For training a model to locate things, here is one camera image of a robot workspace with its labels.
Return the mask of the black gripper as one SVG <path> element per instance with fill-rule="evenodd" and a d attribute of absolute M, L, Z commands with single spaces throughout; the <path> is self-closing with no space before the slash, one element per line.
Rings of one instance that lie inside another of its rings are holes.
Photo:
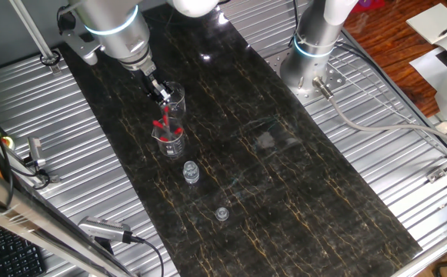
<path fill-rule="evenodd" d="M 148 94 L 152 94 L 152 99 L 157 104 L 168 102 L 172 96 L 172 90 L 165 82 L 158 82 L 155 74 L 156 68 L 144 68 L 140 72 L 143 87 Z"/>

